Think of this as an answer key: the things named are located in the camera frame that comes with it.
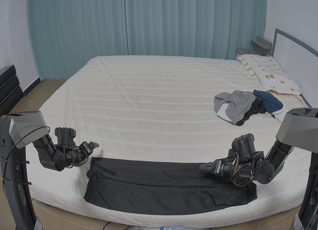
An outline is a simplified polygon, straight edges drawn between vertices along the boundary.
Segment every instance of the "curtain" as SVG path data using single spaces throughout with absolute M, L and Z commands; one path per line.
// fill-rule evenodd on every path
M 40 79 L 66 79 L 96 56 L 127 55 L 125 0 L 28 0 Z
M 132 55 L 234 59 L 263 37 L 266 0 L 126 0 Z

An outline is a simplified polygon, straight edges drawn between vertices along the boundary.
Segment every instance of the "white patterned pillow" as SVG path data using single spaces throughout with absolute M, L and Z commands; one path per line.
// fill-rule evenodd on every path
M 243 54 L 237 57 L 246 67 L 261 91 L 300 95 L 296 81 L 285 73 L 273 57 Z

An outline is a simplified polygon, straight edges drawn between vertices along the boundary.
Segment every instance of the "white headboard panel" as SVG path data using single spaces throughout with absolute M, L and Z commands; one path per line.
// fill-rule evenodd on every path
M 318 52 L 287 33 L 275 30 L 272 57 L 298 83 L 302 96 L 318 107 Z

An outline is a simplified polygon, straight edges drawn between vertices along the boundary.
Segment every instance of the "black fabric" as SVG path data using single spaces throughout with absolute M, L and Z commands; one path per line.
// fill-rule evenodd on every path
M 258 113 L 266 113 L 266 109 L 263 106 L 263 101 L 259 97 L 255 97 L 254 102 L 251 105 L 251 108 L 244 114 L 242 120 L 236 123 L 237 126 L 242 126 L 245 121 L 247 121 L 251 115 Z
M 187 215 L 244 205 L 257 198 L 256 185 L 199 170 L 202 163 L 92 158 L 84 199 L 115 211 L 148 215 Z

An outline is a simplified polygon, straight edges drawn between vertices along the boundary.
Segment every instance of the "gray headboard frame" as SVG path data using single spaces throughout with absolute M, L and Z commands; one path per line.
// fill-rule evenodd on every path
M 272 48 L 272 53 L 271 56 L 274 56 L 274 51 L 275 51 L 275 45 L 276 45 L 276 39 L 277 39 L 277 34 L 280 34 L 288 39 L 290 39 L 291 41 L 297 43 L 298 45 L 302 46 L 303 48 L 305 48 L 307 51 L 309 51 L 310 53 L 312 53 L 313 55 L 318 57 L 318 51 L 316 51 L 315 49 L 313 49 L 312 47 L 310 47 L 309 45 L 305 44 L 304 42 L 300 41 L 299 39 L 279 30 L 276 29 L 275 30 L 275 36 L 274 36 L 274 42 L 273 42 L 273 48 Z M 304 99 L 304 101 L 306 102 L 306 104 L 308 106 L 310 106 L 310 104 L 308 103 L 308 101 L 304 98 L 304 96 L 302 95 L 302 98 Z

